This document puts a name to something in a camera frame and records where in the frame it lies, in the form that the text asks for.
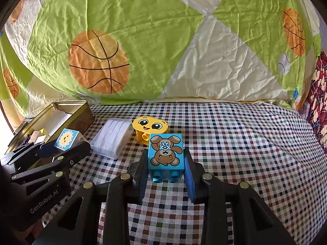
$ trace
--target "plastic box lid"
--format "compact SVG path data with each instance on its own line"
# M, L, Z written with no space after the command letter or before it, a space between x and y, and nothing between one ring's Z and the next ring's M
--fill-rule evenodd
M121 150L130 140L133 131L131 120L109 118L92 139L91 148L96 154L118 159Z

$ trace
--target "blue toy block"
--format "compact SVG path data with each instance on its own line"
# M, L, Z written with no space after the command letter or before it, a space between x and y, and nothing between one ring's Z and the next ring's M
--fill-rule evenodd
M148 172L153 182L178 182L184 173L181 134L150 134Z

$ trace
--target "blue bow tie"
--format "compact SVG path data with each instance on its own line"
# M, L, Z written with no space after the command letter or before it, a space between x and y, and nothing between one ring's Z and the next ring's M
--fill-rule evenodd
M162 149L170 150L170 144L169 144L169 142L161 142L161 144L159 146L159 150L162 150Z

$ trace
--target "sun illustration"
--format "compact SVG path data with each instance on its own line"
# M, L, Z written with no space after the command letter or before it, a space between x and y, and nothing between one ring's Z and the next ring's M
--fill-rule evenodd
M72 131L66 131L59 139L59 146L65 147L71 142L73 138L73 132Z

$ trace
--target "cartoon eye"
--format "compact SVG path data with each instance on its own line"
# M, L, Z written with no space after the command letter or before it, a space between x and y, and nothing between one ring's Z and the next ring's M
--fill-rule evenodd
M159 130L159 129L162 128L162 124L161 123L154 123L154 124L152 124L151 128Z
M149 122L148 120L143 119L143 120L140 120L140 121L139 121L139 124L141 124L141 125L143 126L143 125L147 125L148 122Z

